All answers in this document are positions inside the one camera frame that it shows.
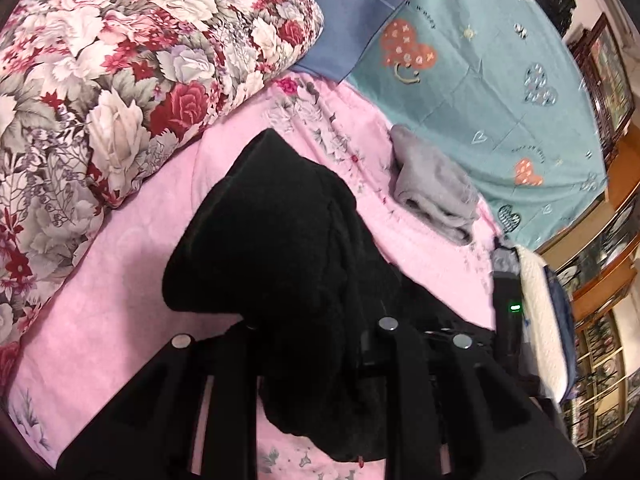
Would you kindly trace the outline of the pink floral bed sheet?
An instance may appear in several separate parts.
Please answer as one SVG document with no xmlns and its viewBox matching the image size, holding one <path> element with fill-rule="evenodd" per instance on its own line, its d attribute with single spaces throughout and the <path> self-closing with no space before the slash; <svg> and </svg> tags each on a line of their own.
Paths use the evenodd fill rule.
<svg viewBox="0 0 640 480">
<path fill-rule="evenodd" d="M 394 201 L 390 123 L 383 113 L 348 84 L 288 73 L 178 151 L 111 212 L 27 334 L 8 411 L 22 441 L 46 464 L 56 463 L 172 336 L 205 338 L 230 325 L 222 315 L 169 310 L 160 282 L 209 189 L 265 128 L 348 184 L 388 261 L 468 321 L 494 324 L 489 255 L 499 229 L 488 206 L 477 206 L 472 242 L 451 244 Z"/>
</svg>

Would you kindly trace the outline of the black pants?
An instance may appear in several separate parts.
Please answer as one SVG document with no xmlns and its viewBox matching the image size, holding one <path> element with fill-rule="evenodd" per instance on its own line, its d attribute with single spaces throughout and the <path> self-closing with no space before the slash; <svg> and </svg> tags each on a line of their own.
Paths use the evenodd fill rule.
<svg viewBox="0 0 640 480">
<path fill-rule="evenodd" d="M 271 129 L 198 207 L 162 294 L 175 311 L 239 315 L 256 339 L 268 420 L 343 463 L 385 455 L 382 389 L 362 350 L 380 318 L 491 337 L 388 263 L 346 183 Z"/>
</svg>

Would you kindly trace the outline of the teal heart print blanket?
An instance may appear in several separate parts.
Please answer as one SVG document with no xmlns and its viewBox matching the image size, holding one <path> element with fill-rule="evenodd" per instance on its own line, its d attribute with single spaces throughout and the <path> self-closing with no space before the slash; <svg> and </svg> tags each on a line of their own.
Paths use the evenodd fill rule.
<svg viewBox="0 0 640 480">
<path fill-rule="evenodd" d="M 454 160 L 520 245 L 546 244 L 605 190 L 584 78 L 535 0 L 406 0 L 348 80 Z"/>
</svg>

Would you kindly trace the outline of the wooden display cabinet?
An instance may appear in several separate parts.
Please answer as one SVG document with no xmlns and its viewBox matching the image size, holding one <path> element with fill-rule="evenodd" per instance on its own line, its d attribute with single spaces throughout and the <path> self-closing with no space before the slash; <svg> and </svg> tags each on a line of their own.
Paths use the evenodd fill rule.
<svg viewBox="0 0 640 480">
<path fill-rule="evenodd" d="M 609 448 L 639 401 L 615 307 L 639 288 L 639 0 L 535 0 L 568 43 L 596 109 L 608 187 L 540 248 L 572 300 L 577 379 L 562 405 L 585 455 Z"/>
</svg>

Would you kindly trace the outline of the dark blue garment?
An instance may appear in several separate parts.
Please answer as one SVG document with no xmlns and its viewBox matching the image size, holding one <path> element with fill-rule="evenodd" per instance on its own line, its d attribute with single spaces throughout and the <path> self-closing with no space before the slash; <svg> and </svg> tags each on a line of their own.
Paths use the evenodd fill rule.
<svg viewBox="0 0 640 480">
<path fill-rule="evenodd" d="M 558 276 L 548 266 L 544 267 L 548 291 L 560 334 L 561 347 L 565 358 L 567 371 L 567 386 L 562 396 L 562 401 L 572 397 L 572 391 L 577 380 L 577 353 L 575 346 L 575 321 L 570 298 Z"/>
</svg>

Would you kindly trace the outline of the folded grey garment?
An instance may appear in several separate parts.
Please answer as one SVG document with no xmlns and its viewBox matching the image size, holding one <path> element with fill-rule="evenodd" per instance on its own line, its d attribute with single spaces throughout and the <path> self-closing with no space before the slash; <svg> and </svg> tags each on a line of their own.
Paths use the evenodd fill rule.
<svg viewBox="0 0 640 480">
<path fill-rule="evenodd" d="M 452 244 L 471 244 L 480 193 L 465 171 L 406 126 L 390 128 L 390 140 L 396 202 Z"/>
</svg>

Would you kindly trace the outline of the cream quilted blanket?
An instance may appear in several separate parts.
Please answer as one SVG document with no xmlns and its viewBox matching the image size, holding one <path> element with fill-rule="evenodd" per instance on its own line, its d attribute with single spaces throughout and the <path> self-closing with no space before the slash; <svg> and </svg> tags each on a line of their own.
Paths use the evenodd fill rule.
<svg viewBox="0 0 640 480">
<path fill-rule="evenodd" d="M 568 388 L 567 362 L 544 267 L 544 259 L 521 245 L 515 246 L 520 260 L 521 289 L 528 342 L 536 370 L 550 398 L 562 402 Z"/>
</svg>

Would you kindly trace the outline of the red floral quilt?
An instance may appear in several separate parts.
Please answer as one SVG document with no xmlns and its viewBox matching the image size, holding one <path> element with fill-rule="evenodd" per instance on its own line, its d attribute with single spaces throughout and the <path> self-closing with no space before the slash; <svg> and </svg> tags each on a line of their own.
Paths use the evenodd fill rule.
<svg viewBox="0 0 640 480">
<path fill-rule="evenodd" d="M 1 375 L 104 214 L 318 40 L 314 0 L 20 0 L 1 33 Z"/>
</svg>

